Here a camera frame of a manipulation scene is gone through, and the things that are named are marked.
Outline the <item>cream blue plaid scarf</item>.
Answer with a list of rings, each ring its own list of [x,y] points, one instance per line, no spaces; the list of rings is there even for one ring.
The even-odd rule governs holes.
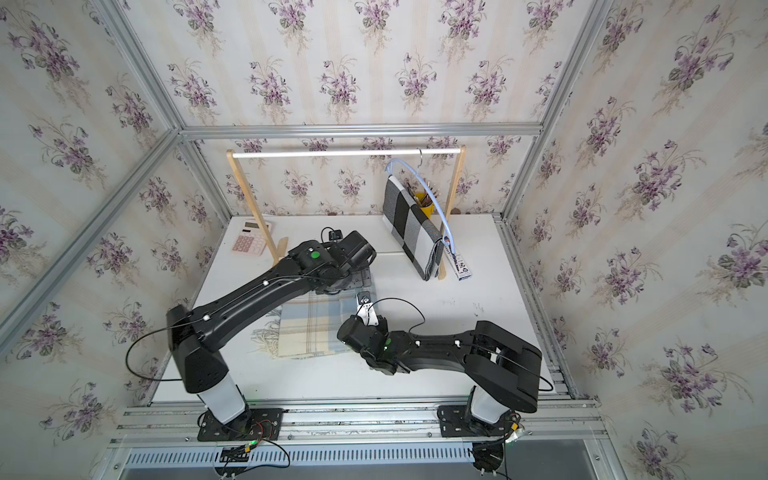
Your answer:
[[[337,339],[342,323],[358,308],[357,294],[368,291],[376,299],[370,271],[335,295],[314,292],[297,297],[270,311],[254,328],[250,340],[256,350],[274,359],[304,360],[343,354],[347,347]]]

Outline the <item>black white checkered scarf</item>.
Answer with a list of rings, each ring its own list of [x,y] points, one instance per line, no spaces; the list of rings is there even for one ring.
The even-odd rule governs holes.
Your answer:
[[[418,275],[436,276],[444,244],[440,231],[394,175],[387,178],[382,205],[384,223]]]

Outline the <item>light blue clothes hanger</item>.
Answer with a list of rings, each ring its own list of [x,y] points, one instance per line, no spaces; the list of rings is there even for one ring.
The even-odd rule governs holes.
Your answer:
[[[441,220],[441,225],[443,227],[444,236],[446,237],[445,240],[443,240],[444,245],[449,249],[452,255],[455,255],[457,253],[456,251],[456,245],[455,240],[453,236],[453,232],[451,230],[451,227],[449,226],[448,222],[448,215],[445,213],[444,209],[440,206],[438,203],[437,197],[432,190],[430,184],[422,178],[418,170],[413,168],[410,164],[402,160],[401,158],[395,158],[393,157],[391,160],[388,161],[388,163],[385,166],[385,171],[392,175],[394,171],[394,165],[399,164],[400,166],[404,167],[406,171],[408,171],[422,186],[425,194],[428,196],[428,198],[431,200],[432,205],[435,207],[435,210]]]

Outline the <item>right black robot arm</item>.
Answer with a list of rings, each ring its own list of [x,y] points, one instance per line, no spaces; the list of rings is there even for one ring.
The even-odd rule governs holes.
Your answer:
[[[385,375],[459,372],[505,410],[538,410],[541,350],[490,321],[481,320],[472,330],[454,335],[415,335],[390,331],[385,320],[366,325],[352,315],[337,331],[337,339]]]

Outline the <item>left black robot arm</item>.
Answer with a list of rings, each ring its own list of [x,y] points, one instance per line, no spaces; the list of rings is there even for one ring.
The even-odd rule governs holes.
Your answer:
[[[358,231],[340,240],[307,240],[273,267],[229,294],[192,310],[177,305],[166,314],[168,347],[185,391],[227,425],[248,406],[220,350],[239,332],[284,303],[309,292],[347,288],[370,267],[376,250]]]

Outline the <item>blue white pencil box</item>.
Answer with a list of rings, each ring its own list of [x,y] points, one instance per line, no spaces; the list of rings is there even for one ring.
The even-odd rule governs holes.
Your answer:
[[[472,271],[459,251],[453,252],[451,249],[448,249],[446,255],[458,281],[464,281],[472,277]]]

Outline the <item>wooden clothes rack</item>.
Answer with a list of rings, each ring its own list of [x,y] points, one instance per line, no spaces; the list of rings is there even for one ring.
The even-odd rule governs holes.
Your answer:
[[[460,174],[463,171],[463,166],[466,158],[467,149],[464,145],[460,147],[452,148],[406,148],[406,149],[392,149],[392,150],[326,150],[326,151],[284,151],[284,152],[236,152],[229,149],[226,151],[226,159],[232,169],[237,184],[241,187],[241,191],[246,200],[250,212],[256,222],[260,225],[264,236],[267,241],[267,249],[271,254],[273,264],[277,264],[279,260],[284,258],[287,253],[287,238],[282,238],[275,243],[271,232],[265,224],[264,217],[257,205],[253,190],[249,186],[248,179],[245,175],[243,167],[240,163],[241,160],[247,159],[287,159],[287,158],[315,158],[315,157],[362,157],[362,156],[390,156],[391,158],[403,158],[405,156],[422,157],[424,155],[454,155],[455,163],[454,170],[451,178],[451,182],[446,197],[445,213],[448,215],[448,222],[453,205],[456,199],[456,190],[458,187],[458,181]]]

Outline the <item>yellow pencil cup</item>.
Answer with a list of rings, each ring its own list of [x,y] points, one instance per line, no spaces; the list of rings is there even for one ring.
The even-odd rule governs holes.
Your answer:
[[[435,204],[429,194],[425,191],[415,194],[415,200],[427,218],[430,218],[435,210]]]

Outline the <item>pink calculator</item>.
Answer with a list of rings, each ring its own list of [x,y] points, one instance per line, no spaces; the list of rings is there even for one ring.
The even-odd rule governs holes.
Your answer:
[[[261,256],[267,248],[267,241],[256,220],[246,220],[232,244],[231,250],[238,254]]]

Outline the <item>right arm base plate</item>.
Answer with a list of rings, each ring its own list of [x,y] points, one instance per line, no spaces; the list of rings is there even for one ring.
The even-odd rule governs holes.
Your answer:
[[[468,405],[440,405],[437,418],[443,438],[506,437],[523,429],[516,413],[504,413],[497,422],[488,423],[474,417]]]

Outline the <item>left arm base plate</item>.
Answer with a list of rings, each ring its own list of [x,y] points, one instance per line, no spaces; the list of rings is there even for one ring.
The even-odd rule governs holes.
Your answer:
[[[249,408],[228,423],[222,423],[206,410],[198,417],[199,442],[249,442],[277,440],[284,410],[280,408]]]

